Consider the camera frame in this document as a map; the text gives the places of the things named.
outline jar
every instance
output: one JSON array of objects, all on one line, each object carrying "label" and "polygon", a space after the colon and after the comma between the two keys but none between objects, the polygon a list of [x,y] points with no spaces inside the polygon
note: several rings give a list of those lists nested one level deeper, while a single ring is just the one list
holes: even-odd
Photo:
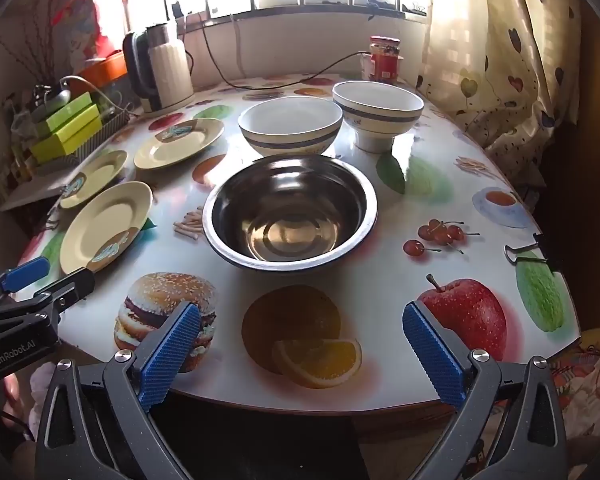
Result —
[{"label": "jar", "polygon": [[398,79],[400,40],[384,36],[371,36],[371,72],[369,80],[395,84]]}]

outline window sill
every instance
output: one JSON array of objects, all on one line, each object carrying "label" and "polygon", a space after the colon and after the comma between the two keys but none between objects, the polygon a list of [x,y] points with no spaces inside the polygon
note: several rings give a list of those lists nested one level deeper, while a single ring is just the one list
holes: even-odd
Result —
[{"label": "window sill", "polygon": [[[367,16],[386,16],[389,18],[397,18],[398,20],[405,20],[408,22],[427,23],[427,17],[416,14],[414,12],[401,12],[400,10],[393,9],[379,9],[377,7],[367,6],[350,6],[345,4],[318,4],[318,5],[296,5],[296,6],[281,6],[281,7],[268,7],[267,9],[255,9],[247,10],[246,12],[238,12],[233,15],[233,20],[238,22],[246,20],[248,18],[260,18],[263,16],[278,16],[280,14],[304,14],[306,12],[345,12],[353,14],[366,14]],[[206,12],[200,12],[200,16],[203,18],[206,16]],[[218,16],[211,18],[210,20],[200,20],[200,16],[197,13],[188,14],[186,16],[186,32],[193,32],[204,27],[212,27],[214,25],[221,25],[223,23],[230,23],[232,21],[231,16]],[[178,33],[182,33],[183,18],[178,20]]]}]

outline apple stem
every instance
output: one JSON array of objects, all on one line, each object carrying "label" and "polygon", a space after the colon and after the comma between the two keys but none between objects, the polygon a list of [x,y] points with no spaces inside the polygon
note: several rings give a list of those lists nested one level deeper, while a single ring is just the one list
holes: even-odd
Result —
[{"label": "apple stem", "polygon": [[438,292],[444,292],[444,290],[442,290],[442,288],[438,285],[438,283],[436,282],[436,280],[433,279],[433,274],[427,274],[426,278],[427,278],[427,281],[431,285],[433,285]]}]

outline kettle handle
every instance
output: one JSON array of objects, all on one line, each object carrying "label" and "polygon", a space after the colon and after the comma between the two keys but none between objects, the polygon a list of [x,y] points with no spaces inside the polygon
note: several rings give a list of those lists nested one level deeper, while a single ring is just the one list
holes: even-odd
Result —
[{"label": "kettle handle", "polygon": [[136,88],[136,93],[143,98],[157,96],[158,90],[142,74],[140,69],[140,57],[138,54],[138,39],[143,32],[130,32],[122,41],[122,52],[125,56],[126,71],[131,79],[131,85]]}]

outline bowl with blue stripe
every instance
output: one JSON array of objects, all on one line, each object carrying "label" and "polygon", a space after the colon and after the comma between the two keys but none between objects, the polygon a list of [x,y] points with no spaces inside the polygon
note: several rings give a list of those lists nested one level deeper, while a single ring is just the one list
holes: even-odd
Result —
[{"label": "bowl with blue stripe", "polygon": [[371,153],[390,150],[394,137],[408,132],[424,108],[416,94],[375,81],[338,83],[333,100],[356,131],[356,146]]},{"label": "bowl with blue stripe", "polygon": [[280,97],[245,110],[238,117],[238,126],[261,155],[319,155],[338,135],[342,110],[319,97]]}]

